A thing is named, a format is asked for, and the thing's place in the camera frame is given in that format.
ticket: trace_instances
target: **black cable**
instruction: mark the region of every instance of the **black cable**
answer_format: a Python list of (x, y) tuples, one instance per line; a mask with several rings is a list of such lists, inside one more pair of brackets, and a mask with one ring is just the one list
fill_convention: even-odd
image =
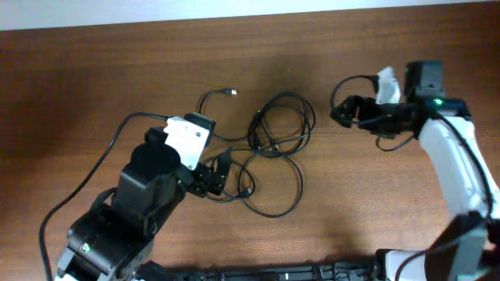
[(377, 75), (353, 75), (353, 76), (347, 77), (347, 78), (343, 79), (339, 84), (337, 84), (337, 86), (335, 86), (334, 90), (331, 93), (331, 96), (330, 96), (331, 110), (335, 111), (337, 113), (338, 118), (341, 119), (341, 121), (343, 123), (349, 123), (352, 125), (365, 125), (365, 124), (376, 123), (376, 122), (379, 122), (379, 121), (389, 117), (389, 115), (383, 114), (381, 116), (377, 116), (377, 117), (374, 117), (372, 119), (367, 119), (367, 120), (363, 120), (363, 121), (352, 121), (352, 120), (347, 120), (345, 118), (342, 118), (341, 115), (338, 114), (337, 107), (335, 107), (335, 102), (334, 102), (335, 95), (337, 94), (338, 90), (341, 88), (341, 86), (344, 83), (346, 83), (350, 80), (358, 79), (358, 78), (370, 80), (375, 88), (378, 87), (378, 76)]
[(48, 252), (47, 252), (47, 247), (45, 245), (45, 227), (47, 226), (47, 223), (49, 219), (66, 203), (68, 203), (71, 199), (73, 199), (78, 192), (84, 188), (85, 184), (89, 181), (90, 178), (92, 178), (92, 175), (94, 175), (95, 171), (98, 169), (98, 167), (102, 164), (108, 153), (111, 151), (111, 148), (113, 148), (113, 145), (116, 142), (116, 139), (118, 139), (118, 136), (120, 135), (122, 129), (125, 127), (127, 122), (137, 116), (144, 116), (144, 117), (150, 117), (154, 119), (160, 119), (163, 121), (166, 121), (169, 117), (167, 116), (161, 116), (158, 114), (153, 114), (153, 113), (147, 113), (147, 112), (135, 112), (127, 116), (122, 123), (118, 126), (118, 129), (116, 129), (116, 132), (113, 134), (111, 142), (109, 143), (109, 146), (104, 150), (102, 153), (101, 158), (95, 163), (94, 167), (91, 169), (91, 171), (87, 174), (85, 179), (80, 183), (80, 185), (70, 194), (68, 197), (66, 197), (64, 200), (62, 200), (60, 203), (58, 203), (48, 214), (45, 216), (44, 220), (41, 222), (40, 225), (40, 231), (38, 233), (38, 240), (40, 243), (40, 252), (41, 252), (41, 259), (44, 262), (44, 267), (45, 267), (45, 275), (47, 277), (48, 281), (52, 281), (52, 270), (50, 268), (50, 261), (48, 259)]
[[(202, 109), (203, 109), (203, 104), (205, 101), (213, 96), (214, 94), (234, 94), (234, 92), (231, 89), (224, 89), (224, 90), (219, 90), (219, 91), (211, 91), (208, 94), (206, 94), (201, 103), (200, 106), (198, 107), (198, 113), (202, 114)], [(296, 108), (292, 105), (288, 104), (281, 104), (278, 103), (283, 98), (292, 98), (295, 99), (296, 101), (299, 102), (301, 108)], [(302, 125), (300, 127), (300, 135), (298, 137), (292, 137), (289, 139), (285, 140), (276, 140), (274, 137), (271, 136), (271, 133), (269, 132), (268, 128), (264, 124), (264, 119), (266, 116), (266, 113), (268, 113), (269, 110), (272, 108), (285, 108), (292, 110), (294, 112), (297, 112), (301, 117), (302, 117)], [(312, 116), (312, 122), (309, 121), (309, 116)], [(232, 161), (232, 164), (235, 164), (240, 168), (240, 172), (238, 173), (238, 178), (237, 178), (237, 195), (231, 195), (228, 194), (226, 191), (223, 192), (225, 199), (216, 199), (213, 197), (208, 197), (210, 201), (215, 201), (217, 203), (229, 203), (232, 201), (241, 201), (249, 210), (254, 212), (255, 214), (267, 217), (267, 218), (281, 218), (286, 215), (290, 215), (298, 206), (300, 201), (302, 200), (302, 196), (304, 194), (304, 179), (302, 176), (302, 173), (300, 171), (300, 168), (297, 166), (297, 164), (290, 159), (290, 156), (295, 155), (302, 151), (305, 146), (309, 143), (309, 140), (311, 138), (311, 132), (314, 129), (314, 126), (316, 125), (316, 113), (314, 112), (314, 108), (311, 106), (311, 104), (305, 100), (302, 96), (299, 94), (290, 92), (290, 91), (284, 91), (276, 95), (274, 98), (272, 98), (269, 102), (267, 102), (261, 110), (259, 110), (252, 118), (252, 121), (250, 122), (250, 125), (248, 126), (247, 134), (243, 137), (237, 137), (237, 138), (227, 138), (227, 137), (221, 137), (220, 135), (214, 134), (215, 137), (222, 141), (229, 141), (229, 142), (236, 142), (236, 141), (247, 141), (248, 142), (248, 148), (232, 148), (231, 151), (250, 151), (253, 152), (253, 154), (248, 157), (243, 164), (237, 163), (235, 161)], [(264, 135), (267, 139), (267, 144), (263, 146), (263, 142), (259, 138), (258, 134), (258, 129), (261, 129), (264, 132)], [(279, 148), (279, 145), (289, 143), (289, 142), (296, 142), (296, 145), (292, 148), (289, 149), (288, 151), (281, 151)], [(259, 211), (258, 209), (252, 207), (246, 200), (249, 199), (254, 193), (255, 193), (255, 181), (250, 174), (250, 172), (247, 170), (248, 164), (254, 160), (257, 156), (264, 157), (264, 158), (282, 158), (285, 161), (289, 162), (294, 169), (296, 170), (296, 173), (298, 174), (299, 178), (299, 188), (298, 188), (298, 196), (297, 199), (295, 200), (295, 203), (285, 212), (281, 212), (279, 214), (266, 214), (264, 212)], [(207, 159), (207, 162), (213, 161), (214, 158)], [(252, 181), (252, 188), (247, 189), (247, 190), (242, 190), (242, 177), (243, 174), (247, 174)]]
[(439, 119), (439, 120), (443, 121), (448, 126), (448, 128), (453, 132), (453, 134), (455, 134), (455, 136), (459, 140), (460, 144), (466, 150), (466, 152), (469, 155), (470, 159), (472, 160), (473, 164), (476, 166), (477, 171), (480, 174), (481, 181), (483, 182), (483, 185), (484, 185), (484, 193), (485, 193), (486, 202), (487, 202), (487, 214), (484, 217), (484, 220), (480, 221), (477, 224), (477, 226), (473, 227), (471, 230), (460, 235), (459, 237), (456, 237), (454, 240), (447, 242), (446, 244), (443, 244), (441, 246), (435, 247), (435, 248), (431, 248), (431, 249), (417, 252), (414, 255), (408, 257), (398, 267), (398, 270), (396, 271), (396, 275), (395, 275), (395, 281), (399, 281), (399, 277), (401, 276), (402, 271), (405, 268), (405, 266), (407, 266), (414, 259), (416, 259), (419, 256), (422, 256), (424, 254), (434, 254), (434, 253), (437, 253), (440, 251), (447, 250), (447, 249), (455, 246), (456, 244), (458, 244), (460, 242), (460, 239), (462, 237), (464, 237), (465, 235), (467, 235), (468, 233), (470, 233), (471, 231), (475, 230), (476, 228), (483, 227), (484, 225), (488, 224), (488, 222), (491, 219), (491, 212), (493, 211), (493, 194), (491, 193), (491, 190), (490, 190), (490, 185), (488, 182), (488, 178), (486, 177), (486, 172), (484, 171), (483, 166), (480, 164), (479, 160), (477, 159), (477, 156), (472, 151), (472, 148), (470, 148), (469, 144), (467, 143), (467, 140), (465, 138), (463, 138), (462, 134), (441, 113), (431, 111), (430, 117), (432, 119)]
[(410, 136), (409, 138), (407, 138), (406, 140), (402, 141), (400, 144), (394, 146), (393, 148), (382, 148), (380, 146), (380, 139), (382, 138), (382, 136), (379, 136), (376, 140), (375, 140), (375, 145), (377, 146), (378, 149), (382, 150), (382, 151), (385, 151), (385, 152), (393, 152), (393, 151), (397, 151), (398, 149), (400, 148), (403, 148), (405, 145), (409, 144), (411, 141), (413, 141), (413, 138), (415, 138), (415, 135), (412, 135)]

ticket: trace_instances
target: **tangled cable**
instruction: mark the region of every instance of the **tangled cable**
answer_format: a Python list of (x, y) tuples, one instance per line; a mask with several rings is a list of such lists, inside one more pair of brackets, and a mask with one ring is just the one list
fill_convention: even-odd
[[(202, 114), (202, 109), (203, 105), (205, 104), (205, 101), (213, 96), (214, 94), (226, 94), (226, 95), (232, 95), (235, 94), (235, 90), (231, 89), (223, 89), (223, 90), (218, 90), (218, 91), (211, 91), (208, 94), (206, 94), (202, 101), (200, 102), (200, 105), (198, 107), (198, 113)], [(301, 108), (296, 108), (293, 105), (288, 105), (288, 104), (278, 104), (277, 102), (280, 99), (283, 98), (293, 98), (297, 101), (300, 102)], [(271, 136), (268, 128), (264, 124), (263, 120), (266, 116), (266, 113), (268, 113), (269, 110), (272, 108), (286, 108), (290, 109), (294, 112), (297, 112), (298, 114), (301, 115), (302, 117), (302, 125), (300, 128), (300, 136), (298, 137), (292, 137), (289, 139), (285, 140), (276, 140), (274, 137)], [(312, 122), (309, 121), (309, 116), (312, 116)], [(311, 138), (311, 132), (314, 129), (314, 126), (316, 125), (316, 113), (314, 112), (314, 108), (311, 106), (311, 104), (305, 100), (302, 96), (299, 94), (293, 93), (291, 91), (284, 91), (279, 94), (277, 94), (274, 98), (272, 98), (268, 103), (266, 103), (261, 110), (259, 110), (252, 118), (252, 121), (250, 122), (250, 125), (248, 126), (248, 131), (245, 136), (243, 137), (237, 137), (237, 138), (227, 138), (227, 137), (221, 137), (220, 135), (214, 134), (213, 136), (221, 141), (227, 141), (227, 142), (239, 142), (239, 141), (247, 141), (248, 143), (248, 148), (231, 148), (232, 151), (250, 151), (253, 152), (253, 154), (248, 157), (243, 164), (238, 163), (234, 160), (231, 160), (231, 163), (234, 164), (235, 166), (240, 168), (240, 172), (238, 173), (237, 177), (237, 194), (236, 195), (231, 195), (228, 194), (226, 191), (223, 192), (223, 195), (226, 197), (225, 199), (216, 199), (213, 197), (207, 197), (210, 201), (214, 201), (217, 203), (229, 203), (232, 201), (241, 201), (248, 209), (250, 209), (252, 212), (255, 214), (264, 216), (266, 218), (281, 218), (286, 215), (290, 215), (298, 206), (302, 199), (302, 195), (304, 194), (304, 179), (302, 177), (302, 173), (300, 171), (300, 168), (297, 166), (297, 164), (290, 159), (290, 156), (299, 153), (302, 151), (305, 146), (309, 143), (309, 140)], [(267, 145), (264, 145), (264, 142), (260, 140), (259, 134), (258, 134), (258, 129), (262, 129), (264, 132), (266, 139), (267, 139)], [(280, 144), (285, 144), (289, 142), (297, 142), (296, 145), (288, 150), (288, 151), (281, 151), (279, 148)], [(298, 190), (298, 196), (297, 199), (295, 200), (295, 203), (285, 212), (279, 213), (279, 214), (267, 214), (264, 212), (259, 211), (258, 209), (252, 207), (248, 202), (247, 199), (249, 199), (254, 193), (256, 189), (255, 185), (255, 180), (252, 176), (252, 174), (247, 170), (248, 164), (255, 159), (257, 156), (261, 156), (264, 158), (282, 158), (285, 161), (289, 162), (297, 171), (298, 178), (299, 178), (299, 190)], [(214, 163), (217, 159), (216, 157), (209, 158), (206, 160), (206, 163), (212, 162)], [(242, 176), (243, 174), (246, 174), (248, 178), (252, 181), (252, 188), (248, 188), (243, 190), (242, 188)]]

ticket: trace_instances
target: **cable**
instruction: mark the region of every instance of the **cable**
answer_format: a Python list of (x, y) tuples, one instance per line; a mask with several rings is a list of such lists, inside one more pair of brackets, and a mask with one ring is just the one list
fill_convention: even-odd
[(331, 96), (330, 96), (331, 110), (337, 114), (338, 118), (341, 119), (341, 121), (343, 123), (349, 123), (352, 125), (366, 125), (366, 124), (376, 123), (376, 122), (381, 121), (382, 119), (386, 119), (387, 117), (389, 117), (389, 115), (383, 114), (381, 116), (377, 116), (377, 117), (374, 117), (372, 119), (367, 119), (367, 120), (363, 120), (363, 121), (352, 121), (352, 120), (347, 120), (347, 119), (343, 118), (340, 114), (338, 114), (337, 107), (335, 107), (335, 103), (334, 103), (335, 95), (337, 94), (338, 90), (341, 88), (341, 86), (344, 83), (346, 83), (350, 80), (358, 79), (358, 78), (370, 80), (373, 84), (373, 87), (375, 87), (375, 88), (378, 87), (378, 76), (377, 75), (354, 75), (354, 76), (347, 77), (347, 78), (343, 79), (339, 84), (337, 84), (337, 86), (335, 86), (334, 90), (331, 93)]
[(429, 113), (430, 113), (430, 117), (432, 119), (439, 119), (439, 120), (443, 121), (443, 123), (445, 123), (449, 127), (449, 129), (453, 132), (453, 134), (455, 134), (455, 136), (459, 140), (460, 144), (466, 150), (466, 152), (469, 155), (469, 157), (471, 158), (473, 164), (477, 167), (477, 171), (479, 172), (481, 181), (483, 182), (483, 185), (484, 185), (484, 193), (486, 195), (486, 202), (487, 202), (487, 214), (484, 217), (484, 220), (480, 221), (477, 224), (477, 226), (473, 227), (471, 230), (460, 235), (459, 237), (456, 237), (454, 240), (447, 242), (446, 244), (443, 244), (441, 246), (435, 247), (435, 248), (431, 248), (431, 249), (417, 252), (414, 255), (408, 257), (398, 267), (398, 270), (396, 271), (396, 275), (395, 275), (395, 281), (399, 281), (399, 278), (402, 274), (403, 269), (411, 261), (413, 261), (414, 259), (416, 259), (419, 256), (422, 256), (424, 254), (434, 254), (434, 253), (444, 251), (444, 250), (447, 250), (447, 249), (455, 246), (456, 244), (458, 244), (460, 242), (462, 237), (464, 237), (465, 235), (467, 235), (471, 231), (475, 230), (476, 228), (479, 228), (479, 227), (486, 225), (488, 223), (488, 221), (490, 221), (491, 213), (493, 212), (493, 194), (491, 193), (491, 190), (490, 190), (490, 185), (488, 182), (488, 178), (486, 177), (486, 172), (484, 171), (483, 166), (480, 164), (479, 160), (477, 159), (477, 156), (473, 153), (472, 148), (470, 148), (469, 144), (467, 143), (467, 140), (465, 138), (463, 138), (462, 134), (441, 113), (436, 112), (434, 110), (430, 111)]
[(41, 259), (44, 262), (44, 267), (45, 267), (45, 275), (47, 277), (48, 281), (52, 281), (52, 270), (50, 268), (50, 261), (48, 258), (48, 252), (47, 252), (47, 247), (45, 245), (45, 227), (47, 226), (47, 223), (49, 219), (66, 203), (68, 203), (71, 199), (73, 199), (81, 190), (84, 188), (85, 184), (89, 181), (90, 178), (94, 175), (95, 171), (99, 168), (99, 166), (102, 164), (108, 153), (111, 151), (113, 148), (113, 145), (115, 144), (116, 140), (118, 139), (118, 136), (120, 135), (122, 129), (125, 127), (127, 122), (137, 116), (144, 116), (144, 117), (150, 117), (153, 119), (160, 119), (162, 121), (166, 121), (169, 117), (167, 116), (161, 116), (158, 114), (153, 114), (153, 113), (147, 113), (147, 112), (135, 112), (127, 116), (122, 123), (118, 126), (118, 129), (116, 129), (116, 132), (113, 134), (111, 142), (109, 143), (109, 146), (104, 150), (102, 153), (101, 158), (95, 163), (94, 167), (91, 169), (91, 171), (87, 174), (87, 176), (84, 178), (84, 180), (80, 183), (80, 185), (70, 194), (68, 197), (66, 197), (64, 200), (62, 200), (60, 203), (58, 203), (48, 214), (45, 216), (44, 220), (41, 222), (40, 225), (40, 231), (38, 233), (38, 240), (40, 243), (40, 252), (41, 252)]
[[(213, 96), (214, 94), (236, 94), (235, 90), (231, 89), (223, 89), (223, 90), (218, 90), (218, 91), (211, 91), (208, 94), (206, 94), (202, 101), (200, 102), (200, 105), (198, 107), (198, 113), (202, 114), (203, 110), (203, 104), (205, 101)], [(278, 103), (283, 98), (292, 98), (295, 99), (296, 101), (299, 102), (300, 108), (294, 107), (292, 105), (288, 104), (281, 104)], [(301, 117), (302, 117), (302, 125), (300, 127), (300, 135), (298, 137), (292, 137), (289, 139), (285, 140), (276, 140), (273, 136), (271, 136), (271, 133), (269, 132), (269, 129), (267, 126), (264, 124), (264, 119), (266, 117), (266, 113), (268, 113), (269, 110), (273, 108), (285, 108), (294, 112), (297, 112)], [(228, 137), (222, 137), (220, 135), (214, 134), (214, 137), (222, 140), (222, 141), (228, 141), (228, 142), (237, 142), (237, 141), (247, 141), (248, 143), (248, 148), (231, 148), (231, 152), (237, 152), (237, 151), (249, 151), (253, 152), (253, 154), (248, 157), (243, 164), (232, 161), (232, 164), (235, 164), (240, 168), (240, 172), (238, 173), (237, 177), (237, 194), (236, 195), (231, 195), (228, 194), (226, 191), (223, 192), (224, 199), (216, 199), (213, 197), (207, 197), (210, 201), (214, 201), (217, 203), (229, 203), (232, 201), (241, 201), (250, 211), (254, 212), (257, 215), (264, 216), (266, 218), (281, 218), (285, 217), (287, 215), (290, 215), (298, 206), (300, 201), (302, 200), (302, 196), (304, 194), (304, 179), (302, 176), (302, 173), (300, 171), (300, 168), (297, 166), (297, 164), (291, 160), (290, 156), (295, 155), (302, 151), (305, 146), (309, 143), (309, 140), (311, 138), (311, 132), (313, 131), (314, 127), (316, 125), (316, 113), (314, 112), (314, 108), (311, 106), (311, 104), (305, 100), (302, 96), (299, 94), (293, 93), (291, 91), (284, 91), (279, 94), (277, 94), (274, 98), (272, 98), (269, 102), (267, 102), (261, 110), (259, 110), (252, 118), (252, 121), (250, 122), (250, 125), (248, 126), (247, 133), (243, 137), (236, 137), (236, 138), (228, 138)], [(261, 141), (259, 137), (259, 130), (264, 132), (264, 136), (267, 139), (267, 145), (263, 145), (263, 141)], [(289, 143), (289, 142), (296, 142), (296, 145), (288, 150), (288, 151), (281, 151), (279, 145)], [(267, 214), (264, 212), (259, 211), (258, 209), (252, 207), (247, 200), (255, 193), (255, 181), (250, 174), (250, 172), (247, 170), (248, 164), (254, 160), (257, 156), (264, 157), (264, 158), (282, 158), (283, 160), (287, 161), (290, 163), (296, 173), (298, 174), (299, 178), (299, 186), (298, 186), (298, 196), (293, 203), (293, 205), (286, 210), (285, 212), (281, 212), (279, 214)], [(214, 161), (215, 158), (209, 158), (206, 160), (206, 162)], [(243, 174), (247, 174), (252, 181), (252, 188), (248, 188), (247, 190), (242, 190), (242, 177)]]
[(415, 138), (415, 135), (410, 136), (409, 138), (407, 138), (406, 140), (402, 141), (400, 144), (396, 145), (393, 148), (382, 148), (380, 146), (380, 139), (381, 138), (382, 138), (382, 136), (379, 136), (375, 140), (375, 145), (377, 146), (377, 148), (379, 148), (380, 150), (385, 151), (385, 152), (393, 152), (393, 151), (397, 151), (400, 148), (403, 148), (404, 146), (406, 146), (407, 144), (409, 144), (411, 141), (413, 141), (413, 138)]

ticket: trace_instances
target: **white wall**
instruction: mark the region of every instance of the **white wall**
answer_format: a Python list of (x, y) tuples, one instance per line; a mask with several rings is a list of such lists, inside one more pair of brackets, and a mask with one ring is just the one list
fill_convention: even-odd
[(481, 1), (483, 0), (0, 0), (0, 30)]

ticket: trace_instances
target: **wooden table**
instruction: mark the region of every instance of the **wooden table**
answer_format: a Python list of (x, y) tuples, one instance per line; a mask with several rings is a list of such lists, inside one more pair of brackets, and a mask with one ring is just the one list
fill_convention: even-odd
[[(243, 134), (280, 91), (312, 103), (317, 127), (293, 157), (305, 177), (304, 200), (287, 218), (265, 219), (240, 203), (187, 196), (156, 237), (151, 259), (169, 268), (250, 267), (430, 245), (449, 220), (430, 159), (416, 141), (383, 153), (366, 131), (340, 127), (329, 118), (330, 91), (344, 77), (385, 66), (403, 83), (407, 62), (443, 60), (448, 96), (467, 101), (498, 181), (499, 17), (498, 3), (476, 3), (1, 32), (0, 276), (43, 279), (39, 224), (85, 177), (125, 115), (182, 116), (221, 87), (239, 94), (210, 100), (205, 113), (227, 136)], [(338, 101), (372, 93), (356, 81)], [(287, 116), (270, 116), (277, 134), (297, 126)], [(88, 185), (53, 217), (53, 268), (70, 224), (116, 185), (143, 133), (161, 125), (131, 122)], [(205, 154), (226, 146), (214, 141)], [(297, 181), (286, 162), (259, 158), (249, 168), (258, 182), (254, 206), (278, 212), (293, 202)]]

